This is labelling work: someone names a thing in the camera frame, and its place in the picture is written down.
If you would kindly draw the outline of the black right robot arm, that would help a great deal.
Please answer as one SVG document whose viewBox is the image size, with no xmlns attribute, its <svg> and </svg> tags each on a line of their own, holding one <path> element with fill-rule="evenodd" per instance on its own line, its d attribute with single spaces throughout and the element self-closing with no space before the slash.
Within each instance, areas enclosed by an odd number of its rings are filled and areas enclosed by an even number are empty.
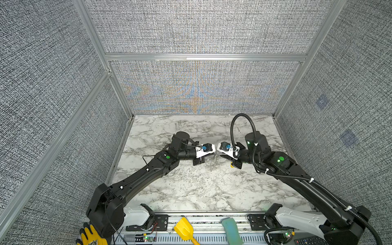
<svg viewBox="0 0 392 245">
<path fill-rule="evenodd" d="M 237 168 L 243 163 L 252 163 L 258 173 L 290 186 L 317 209 L 314 213 L 307 213 L 273 204 L 264 214 L 269 232 L 298 229 L 325 240 L 329 245 L 357 245 L 368 229 L 376 244 L 383 243 L 369 224 L 372 213 L 367 208 L 353 206 L 333 194 L 308 175 L 293 158 L 284 152 L 272 151 L 266 137 L 259 132 L 247 134 L 246 141 L 246 146 L 222 142 L 216 148 Z"/>
</svg>

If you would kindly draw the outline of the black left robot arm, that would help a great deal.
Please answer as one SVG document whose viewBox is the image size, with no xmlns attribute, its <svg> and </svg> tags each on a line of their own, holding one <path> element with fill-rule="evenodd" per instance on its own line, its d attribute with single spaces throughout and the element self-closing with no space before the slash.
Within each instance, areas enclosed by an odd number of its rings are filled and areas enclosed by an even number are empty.
<svg viewBox="0 0 392 245">
<path fill-rule="evenodd" d="M 86 216 L 102 238 L 111 237 L 123 225 L 124 208 L 149 184 L 166 176 L 178 167 L 181 160 L 204 162 L 204 157 L 215 153 L 215 145 L 198 144 L 188 133 L 179 131 L 170 144 L 153 156 L 153 159 L 131 176 L 110 186 L 99 185 L 91 198 Z"/>
</svg>

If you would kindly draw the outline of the yellow plastic scoop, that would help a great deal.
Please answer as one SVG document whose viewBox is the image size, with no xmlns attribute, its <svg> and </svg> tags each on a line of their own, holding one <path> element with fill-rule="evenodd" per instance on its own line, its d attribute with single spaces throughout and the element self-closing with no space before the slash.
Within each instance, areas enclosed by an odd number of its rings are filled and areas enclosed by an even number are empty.
<svg viewBox="0 0 392 245">
<path fill-rule="evenodd" d="M 187 218 L 182 217 L 174 227 L 175 232 L 184 241 L 191 241 L 194 245 L 200 245 L 194 238 L 194 229 Z"/>
</svg>

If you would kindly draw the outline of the teal green sponge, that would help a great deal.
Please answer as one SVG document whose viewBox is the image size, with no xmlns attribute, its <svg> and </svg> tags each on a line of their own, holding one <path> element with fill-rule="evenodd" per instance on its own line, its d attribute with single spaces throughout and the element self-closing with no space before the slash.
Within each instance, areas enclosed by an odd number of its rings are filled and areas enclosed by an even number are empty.
<svg viewBox="0 0 392 245">
<path fill-rule="evenodd" d="M 221 221 L 221 224 L 225 230 L 227 241 L 229 245 L 243 245 L 244 242 L 240 237 L 236 221 L 229 217 Z"/>
</svg>

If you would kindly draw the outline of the black remote control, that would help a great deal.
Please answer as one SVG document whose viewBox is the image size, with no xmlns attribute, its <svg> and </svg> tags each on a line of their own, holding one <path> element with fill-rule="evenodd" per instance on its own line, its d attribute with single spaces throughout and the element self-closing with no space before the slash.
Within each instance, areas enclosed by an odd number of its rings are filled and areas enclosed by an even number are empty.
<svg viewBox="0 0 392 245">
<path fill-rule="evenodd" d="M 296 239 L 295 245 L 328 245 L 328 243 L 318 236 L 312 236 Z"/>
</svg>

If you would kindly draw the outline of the yellow black work glove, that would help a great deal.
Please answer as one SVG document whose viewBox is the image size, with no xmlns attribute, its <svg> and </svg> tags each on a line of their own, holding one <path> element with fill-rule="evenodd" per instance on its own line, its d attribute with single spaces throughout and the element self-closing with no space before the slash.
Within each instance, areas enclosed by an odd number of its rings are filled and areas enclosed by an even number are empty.
<svg viewBox="0 0 392 245">
<path fill-rule="evenodd" d="M 108 245 L 107 240 L 102 238 L 90 223 L 85 222 L 79 233 L 80 238 L 76 239 L 76 245 Z"/>
</svg>

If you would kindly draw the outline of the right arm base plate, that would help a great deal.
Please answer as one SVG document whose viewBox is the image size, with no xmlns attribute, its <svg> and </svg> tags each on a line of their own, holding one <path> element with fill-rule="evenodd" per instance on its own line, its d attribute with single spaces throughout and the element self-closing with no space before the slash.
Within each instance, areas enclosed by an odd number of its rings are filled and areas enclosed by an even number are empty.
<svg viewBox="0 0 392 245">
<path fill-rule="evenodd" d="M 265 231 L 276 227 L 274 218 L 264 213 L 248 214 L 247 220 L 252 231 Z"/>
</svg>

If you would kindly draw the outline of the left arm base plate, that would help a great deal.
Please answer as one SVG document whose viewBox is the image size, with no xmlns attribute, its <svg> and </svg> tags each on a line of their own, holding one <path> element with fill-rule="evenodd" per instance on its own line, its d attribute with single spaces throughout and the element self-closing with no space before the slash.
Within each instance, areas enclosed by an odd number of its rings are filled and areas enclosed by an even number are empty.
<svg viewBox="0 0 392 245">
<path fill-rule="evenodd" d="M 126 226 L 126 231 L 135 231 L 135 232 L 152 232 L 155 231 L 167 231 L 168 227 L 168 218 L 167 214 L 155 214 L 153 217 L 149 217 L 148 220 L 141 226 L 131 225 Z"/>
</svg>

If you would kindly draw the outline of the aluminium horizontal frame bar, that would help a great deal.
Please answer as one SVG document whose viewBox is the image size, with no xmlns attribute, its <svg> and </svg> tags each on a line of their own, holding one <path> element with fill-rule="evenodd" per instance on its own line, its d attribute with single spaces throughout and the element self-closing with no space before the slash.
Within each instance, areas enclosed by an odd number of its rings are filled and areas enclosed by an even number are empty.
<svg viewBox="0 0 392 245">
<path fill-rule="evenodd" d="M 116 54 L 105 55 L 107 61 L 298 61 L 303 54 Z"/>
</svg>

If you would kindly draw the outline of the aluminium corner frame post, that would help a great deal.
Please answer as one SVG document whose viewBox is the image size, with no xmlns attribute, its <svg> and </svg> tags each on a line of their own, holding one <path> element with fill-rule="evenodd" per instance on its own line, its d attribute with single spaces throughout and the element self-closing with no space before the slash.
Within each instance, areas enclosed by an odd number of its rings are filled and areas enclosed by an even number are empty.
<svg viewBox="0 0 392 245">
<path fill-rule="evenodd" d="M 110 61 L 108 61 L 106 58 L 106 53 L 104 51 L 104 47 L 103 47 L 102 42 L 98 36 L 96 28 L 94 27 L 94 25 L 92 23 L 92 18 L 89 14 L 89 11 L 88 11 L 88 8 L 85 4 L 85 1 L 75 0 L 75 1 L 73 1 L 73 3 L 79 13 L 81 21 L 83 22 L 88 35 L 89 35 L 89 37 L 95 47 L 95 50 L 101 60 L 103 67 L 107 71 L 109 71 L 109 80 L 112 84 L 112 87 L 115 91 L 115 94 L 116 94 L 124 112 L 126 113 L 128 118 L 133 119 L 134 114 L 132 112 L 131 106 L 129 105 L 129 102 L 125 96 L 124 91 L 122 90 L 122 87 L 116 77 L 115 72 L 113 71 L 113 68 L 110 64 Z"/>
</svg>

